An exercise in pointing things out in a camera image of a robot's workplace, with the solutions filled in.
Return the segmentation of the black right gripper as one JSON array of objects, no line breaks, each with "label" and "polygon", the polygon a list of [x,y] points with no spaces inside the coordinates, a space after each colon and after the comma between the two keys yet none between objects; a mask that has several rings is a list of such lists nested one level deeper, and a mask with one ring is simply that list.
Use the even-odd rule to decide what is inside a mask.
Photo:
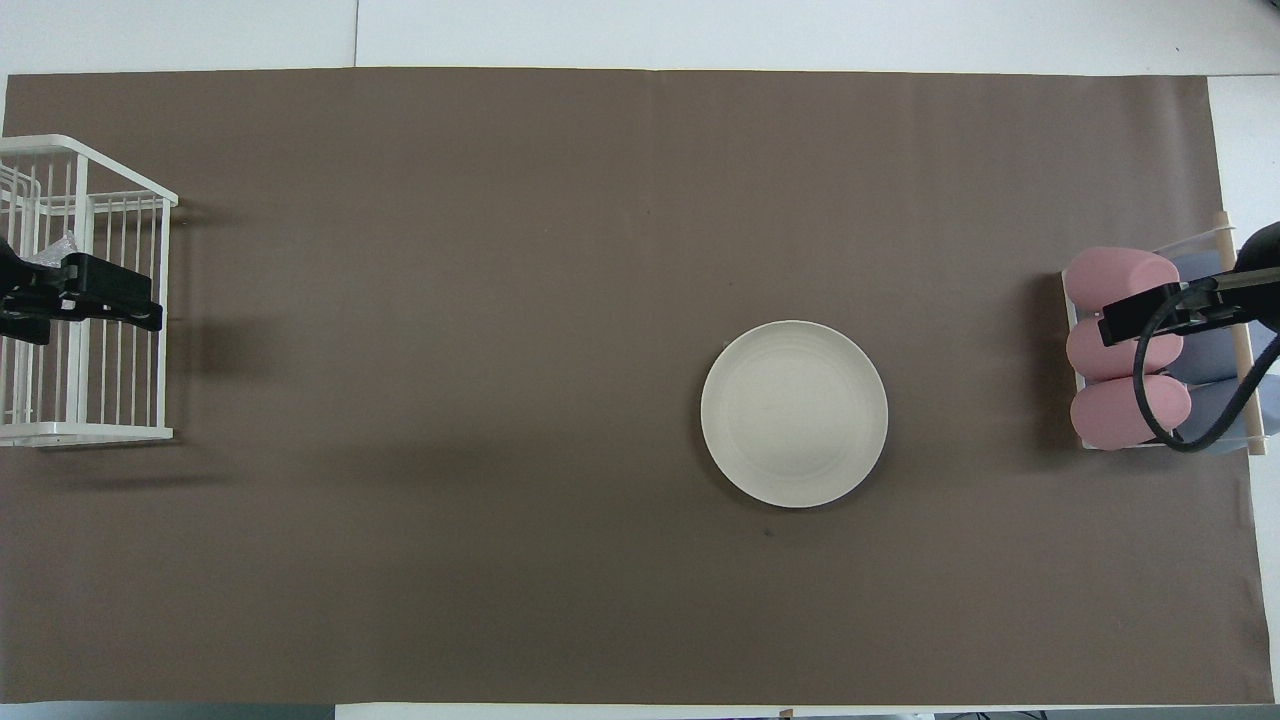
[{"label": "black right gripper", "polygon": [[1279,224],[1254,232],[1233,266],[1192,281],[1158,284],[1103,306],[1106,346],[1143,336],[1189,336],[1258,323],[1279,332]]}]

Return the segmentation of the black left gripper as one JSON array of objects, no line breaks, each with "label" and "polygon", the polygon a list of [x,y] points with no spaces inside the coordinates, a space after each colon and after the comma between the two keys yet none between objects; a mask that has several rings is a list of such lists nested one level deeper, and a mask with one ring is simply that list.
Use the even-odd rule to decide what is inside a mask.
[{"label": "black left gripper", "polygon": [[22,259],[1,243],[1,334],[29,345],[50,343],[51,323],[102,319],[157,333],[164,307],[152,301],[148,277],[87,252],[69,252],[56,266]]}]

